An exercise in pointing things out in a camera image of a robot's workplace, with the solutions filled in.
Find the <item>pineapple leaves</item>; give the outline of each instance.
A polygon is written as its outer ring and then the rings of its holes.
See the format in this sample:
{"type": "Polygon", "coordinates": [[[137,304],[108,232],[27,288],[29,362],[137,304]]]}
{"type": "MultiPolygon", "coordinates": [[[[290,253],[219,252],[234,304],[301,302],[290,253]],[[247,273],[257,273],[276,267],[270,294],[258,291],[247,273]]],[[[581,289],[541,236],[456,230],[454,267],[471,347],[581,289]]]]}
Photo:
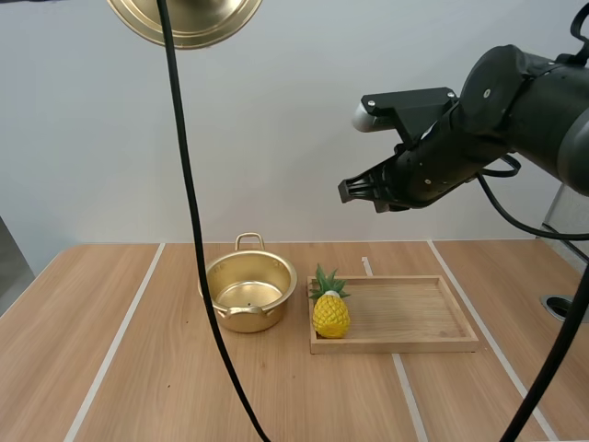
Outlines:
{"type": "Polygon", "coordinates": [[[328,278],[326,278],[325,273],[323,272],[323,269],[319,264],[317,264],[317,271],[315,273],[315,276],[317,278],[317,282],[319,283],[321,293],[323,294],[327,292],[329,290],[329,281],[328,278]]]}
{"type": "Polygon", "coordinates": [[[339,293],[345,285],[346,285],[345,279],[337,279],[333,282],[333,284],[331,286],[332,287],[331,290],[339,293]]]}
{"type": "Polygon", "coordinates": [[[325,272],[323,272],[323,269],[321,268],[321,265],[318,264],[315,276],[319,285],[319,289],[314,288],[311,290],[313,295],[310,298],[319,299],[325,292],[329,290],[338,292],[340,297],[348,297],[349,294],[343,291],[343,287],[345,287],[347,281],[345,279],[335,279],[335,273],[337,271],[338,270],[336,269],[331,272],[329,276],[326,276],[325,272]]]}

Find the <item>white wall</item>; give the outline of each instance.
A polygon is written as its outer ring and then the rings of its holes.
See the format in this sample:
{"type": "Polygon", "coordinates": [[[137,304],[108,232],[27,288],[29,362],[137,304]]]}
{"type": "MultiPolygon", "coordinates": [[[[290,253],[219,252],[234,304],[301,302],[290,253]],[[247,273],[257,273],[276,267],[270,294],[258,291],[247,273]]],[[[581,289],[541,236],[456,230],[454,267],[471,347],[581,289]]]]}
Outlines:
{"type": "MultiPolygon", "coordinates": [[[[205,238],[522,238],[476,183],[402,214],[341,204],[340,180],[398,141],[350,118],[367,93],[459,91],[495,45],[576,51],[583,3],[266,0],[234,38],[179,53],[205,238]]],[[[0,32],[0,215],[33,270],[81,241],[190,241],[163,49],[99,0],[0,5],[0,32]]],[[[535,225],[558,188],[529,164],[491,185],[535,225]]]]}

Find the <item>yellow pineapple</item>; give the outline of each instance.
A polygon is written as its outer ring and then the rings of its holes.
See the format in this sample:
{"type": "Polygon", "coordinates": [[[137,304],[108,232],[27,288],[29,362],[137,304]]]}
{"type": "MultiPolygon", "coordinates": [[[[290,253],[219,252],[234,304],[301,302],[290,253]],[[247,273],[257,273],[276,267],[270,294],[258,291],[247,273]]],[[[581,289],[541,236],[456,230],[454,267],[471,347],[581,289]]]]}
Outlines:
{"type": "Polygon", "coordinates": [[[350,315],[346,304],[341,300],[349,295],[343,291],[346,282],[335,279],[334,270],[325,276],[321,266],[317,266],[316,278],[319,289],[313,289],[317,302],[313,308],[313,327],[324,338],[343,338],[350,328],[350,315]]]}

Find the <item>wooden tray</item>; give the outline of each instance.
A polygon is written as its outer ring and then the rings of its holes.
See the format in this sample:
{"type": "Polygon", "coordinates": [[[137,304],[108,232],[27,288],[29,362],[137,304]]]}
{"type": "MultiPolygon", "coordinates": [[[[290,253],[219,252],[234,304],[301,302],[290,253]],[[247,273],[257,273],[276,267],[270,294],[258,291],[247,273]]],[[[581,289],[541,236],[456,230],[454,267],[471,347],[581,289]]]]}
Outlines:
{"type": "MultiPolygon", "coordinates": [[[[474,352],[479,339],[441,276],[341,276],[351,325],[343,339],[324,339],[313,329],[311,353],[474,352]]],[[[308,278],[308,294],[317,288],[308,278]]]]}

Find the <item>tray rim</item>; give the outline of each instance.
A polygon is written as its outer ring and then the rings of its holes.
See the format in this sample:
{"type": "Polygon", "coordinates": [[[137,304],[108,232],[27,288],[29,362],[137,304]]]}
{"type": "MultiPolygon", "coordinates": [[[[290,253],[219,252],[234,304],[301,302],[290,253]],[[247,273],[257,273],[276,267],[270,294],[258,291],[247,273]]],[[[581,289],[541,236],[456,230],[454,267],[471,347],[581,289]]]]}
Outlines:
{"type": "Polygon", "coordinates": [[[394,275],[394,276],[338,276],[338,279],[345,279],[347,281],[357,281],[357,280],[364,280],[364,281],[375,281],[375,280],[435,280],[438,285],[441,286],[441,292],[445,299],[445,303],[448,306],[451,314],[454,316],[454,319],[457,325],[464,331],[466,336],[459,337],[459,338],[447,338],[447,337],[432,337],[427,339],[411,339],[411,340],[394,340],[391,338],[341,338],[341,339],[319,339],[317,337],[317,332],[313,328],[313,299],[309,298],[309,294],[311,288],[313,286],[313,282],[317,281],[315,276],[308,276],[307,277],[307,285],[306,285],[306,295],[307,295],[307,302],[308,302],[308,316],[309,316],[309,332],[310,332],[310,349],[312,354],[321,354],[321,353],[338,353],[337,351],[333,352],[314,352],[314,347],[321,347],[321,346],[328,346],[330,348],[337,347],[337,346],[344,346],[344,345],[363,345],[363,344],[403,344],[410,346],[412,344],[424,344],[424,343],[464,343],[467,348],[470,350],[465,350],[464,353],[470,351],[475,351],[479,345],[480,340],[477,337],[477,334],[474,332],[474,329],[470,325],[467,316],[464,314],[462,308],[460,308],[458,302],[456,301],[456,297],[452,293],[450,286],[444,279],[444,277],[440,274],[409,274],[409,275],[394,275]]]}

